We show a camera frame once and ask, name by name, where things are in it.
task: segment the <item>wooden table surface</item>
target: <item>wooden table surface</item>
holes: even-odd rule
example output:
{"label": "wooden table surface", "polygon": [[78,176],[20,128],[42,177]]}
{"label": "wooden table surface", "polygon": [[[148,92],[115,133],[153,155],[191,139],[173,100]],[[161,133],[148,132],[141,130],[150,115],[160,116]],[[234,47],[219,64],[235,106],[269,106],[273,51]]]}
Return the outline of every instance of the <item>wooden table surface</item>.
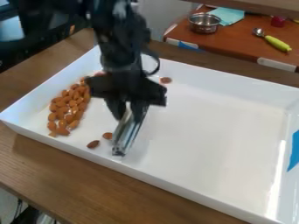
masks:
{"label": "wooden table surface", "polygon": [[[203,6],[196,12],[214,9]],[[190,31],[188,18],[177,23],[177,27],[164,36],[164,39],[177,39],[198,45],[198,48],[213,53],[221,53],[256,62],[258,58],[280,61],[299,67],[299,24],[285,21],[282,28],[273,27],[271,17],[246,14],[245,18],[229,26],[219,25],[214,34],[203,35]],[[289,53],[281,52],[263,38],[252,34],[255,27],[264,29],[266,35],[278,38],[292,47]]]}
{"label": "wooden table surface", "polygon": [[[92,30],[0,74],[0,111],[93,47]],[[162,58],[299,87],[299,76],[243,60],[153,42]],[[0,122],[0,186],[63,223],[240,224],[119,172],[20,136]]]}

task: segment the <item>yellow spoon handle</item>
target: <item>yellow spoon handle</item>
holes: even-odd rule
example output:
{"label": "yellow spoon handle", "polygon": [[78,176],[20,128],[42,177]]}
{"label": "yellow spoon handle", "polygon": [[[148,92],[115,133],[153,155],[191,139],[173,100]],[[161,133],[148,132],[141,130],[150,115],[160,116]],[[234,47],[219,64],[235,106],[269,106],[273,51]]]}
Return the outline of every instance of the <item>yellow spoon handle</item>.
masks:
{"label": "yellow spoon handle", "polygon": [[289,52],[292,51],[292,48],[290,48],[289,45],[287,45],[286,43],[282,42],[281,40],[279,40],[278,38],[274,38],[271,36],[266,36],[265,39],[267,40],[267,42],[269,42],[272,46],[276,47],[277,49],[283,51],[283,52]]}

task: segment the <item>metal bowl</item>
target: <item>metal bowl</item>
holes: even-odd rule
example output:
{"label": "metal bowl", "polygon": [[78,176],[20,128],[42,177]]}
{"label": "metal bowl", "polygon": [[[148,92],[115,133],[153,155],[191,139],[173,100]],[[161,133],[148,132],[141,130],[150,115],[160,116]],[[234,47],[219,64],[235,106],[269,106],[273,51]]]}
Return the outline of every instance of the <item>metal bowl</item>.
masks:
{"label": "metal bowl", "polygon": [[221,22],[219,17],[204,12],[189,17],[190,29],[196,33],[214,33]]}

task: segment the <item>almond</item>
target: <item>almond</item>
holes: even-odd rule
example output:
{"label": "almond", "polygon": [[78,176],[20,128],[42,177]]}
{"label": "almond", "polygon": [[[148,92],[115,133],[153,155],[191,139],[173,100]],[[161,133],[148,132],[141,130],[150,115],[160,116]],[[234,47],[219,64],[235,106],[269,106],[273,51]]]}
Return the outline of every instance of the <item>almond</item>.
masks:
{"label": "almond", "polygon": [[75,120],[75,121],[71,122],[71,123],[68,125],[68,127],[69,127],[71,130],[73,130],[73,129],[77,128],[78,125],[79,125],[79,121],[78,121],[78,120]]}
{"label": "almond", "polygon": [[74,106],[77,106],[77,102],[76,102],[75,100],[71,100],[71,101],[69,102],[69,105],[70,105],[70,107],[72,108],[72,107],[74,107]]}
{"label": "almond", "polygon": [[66,96],[66,97],[64,97],[63,99],[62,99],[62,101],[63,102],[65,102],[65,103],[68,103],[68,102],[70,102],[70,100],[72,100],[72,97],[71,96]]}
{"label": "almond", "polygon": [[66,106],[66,103],[63,101],[58,101],[58,102],[56,102],[56,106],[62,108],[62,107]]}
{"label": "almond", "polygon": [[76,114],[78,111],[79,111],[79,108],[77,106],[74,106],[71,108],[71,112],[73,115]]}
{"label": "almond", "polygon": [[55,131],[53,131],[53,132],[51,132],[51,133],[49,134],[49,137],[56,137],[56,136],[57,136],[57,134],[56,134]]}
{"label": "almond", "polygon": [[73,116],[72,115],[66,115],[66,122],[72,123],[73,122]]}
{"label": "almond", "polygon": [[74,94],[74,91],[72,89],[70,89],[68,91],[68,96],[71,96],[71,98],[73,98],[73,94]]}
{"label": "almond", "polygon": [[59,101],[61,101],[62,99],[63,99],[62,97],[56,97],[56,98],[52,99],[52,103],[59,102]]}
{"label": "almond", "polygon": [[103,138],[105,138],[107,140],[111,140],[112,139],[112,133],[111,132],[106,132],[102,136],[103,136]]}
{"label": "almond", "polygon": [[61,95],[62,95],[62,97],[66,97],[67,95],[68,95],[68,92],[67,92],[67,90],[62,90],[61,91]]}
{"label": "almond", "polygon": [[73,100],[77,101],[80,98],[80,94],[78,91],[75,91],[73,94]]}
{"label": "almond", "polygon": [[85,90],[86,90],[85,87],[82,87],[82,86],[80,86],[76,89],[76,91],[78,91],[80,95],[83,95],[85,93]]}
{"label": "almond", "polygon": [[82,102],[80,105],[79,105],[79,110],[82,110],[82,111],[84,111],[84,110],[86,110],[87,109],[87,105],[86,105],[86,103],[85,102]]}
{"label": "almond", "polygon": [[68,136],[70,134],[70,132],[67,129],[61,127],[56,129],[56,133],[61,136]]}
{"label": "almond", "polygon": [[59,127],[60,128],[66,128],[66,120],[65,119],[62,119],[59,121]]}
{"label": "almond", "polygon": [[62,120],[65,118],[65,113],[63,111],[59,110],[57,112],[57,117],[58,117],[58,119]]}
{"label": "almond", "polygon": [[160,78],[160,82],[163,84],[169,84],[172,82],[172,79],[169,77],[162,77],[162,78]]}
{"label": "almond", "polygon": [[66,114],[68,112],[68,107],[62,107],[62,108],[59,108],[58,111],[61,111],[62,113]]}
{"label": "almond", "polygon": [[83,102],[83,98],[82,97],[80,97],[77,101],[76,101],[76,103],[79,105],[79,104],[81,104]]}
{"label": "almond", "polygon": [[89,76],[87,75],[87,76],[84,76],[84,77],[80,78],[80,83],[85,83],[85,79],[88,78],[88,77]]}
{"label": "almond", "polygon": [[55,122],[49,122],[48,125],[47,125],[47,127],[48,127],[48,129],[49,129],[50,131],[55,131],[56,128],[57,128],[57,125],[56,125]]}
{"label": "almond", "polygon": [[48,116],[48,120],[49,120],[50,122],[54,122],[54,121],[56,120],[56,118],[57,118],[56,113],[51,113],[51,114]]}
{"label": "almond", "polygon": [[89,143],[87,145],[88,149],[94,149],[95,147],[97,147],[100,144],[99,140],[94,140],[93,142]]}
{"label": "almond", "polygon": [[82,110],[79,110],[75,115],[74,115],[74,119],[75,120],[79,120],[81,119],[83,116],[83,111]]}
{"label": "almond", "polygon": [[51,110],[52,112],[56,112],[56,111],[57,111],[57,107],[56,107],[56,105],[55,105],[54,103],[52,103],[52,104],[50,105],[50,110]]}
{"label": "almond", "polygon": [[90,102],[90,94],[88,92],[85,92],[85,94],[84,94],[84,102],[85,103]]}
{"label": "almond", "polygon": [[79,87],[79,84],[76,83],[76,84],[73,84],[73,85],[71,86],[71,89],[74,90],[74,89],[76,89],[76,88],[78,88],[78,87]]}

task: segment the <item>white tray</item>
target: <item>white tray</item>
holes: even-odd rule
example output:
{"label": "white tray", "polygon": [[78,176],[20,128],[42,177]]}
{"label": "white tray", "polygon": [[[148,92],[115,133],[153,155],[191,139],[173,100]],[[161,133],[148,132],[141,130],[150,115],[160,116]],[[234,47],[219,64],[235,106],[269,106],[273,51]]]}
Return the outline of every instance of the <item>white tray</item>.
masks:
{"label": "white tray", "polygon": [[[0,119],[16,132],[251,223],[299,221],[299,167],[287,171],[299,127],[299,90],[162,59],[168,106],[150,107],[125,158],[101,134],[117,122],[92,99],[80,127],[51,138],[49,101],[101,69],[97,47],[11,105]],[[144,58],[146,67],[151,61]],[[89,150],[96,139],[101,147]]]}

